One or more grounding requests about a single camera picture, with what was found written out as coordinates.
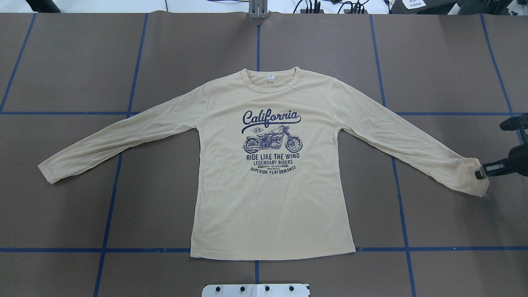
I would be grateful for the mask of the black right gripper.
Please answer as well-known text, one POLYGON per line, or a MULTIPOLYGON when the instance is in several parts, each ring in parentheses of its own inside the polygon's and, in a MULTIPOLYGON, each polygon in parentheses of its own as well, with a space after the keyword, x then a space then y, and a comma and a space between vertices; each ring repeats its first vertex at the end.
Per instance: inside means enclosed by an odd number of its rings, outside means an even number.
POLYGON ((528 145, 522 144, 513 147, 507 158, 497 160, 491 163, 483 164, 479 170, 475 172, 477 180, 482 180, 485 177, 497 177, 513 173, 519 173, 524 177, 528 176, 528 145))

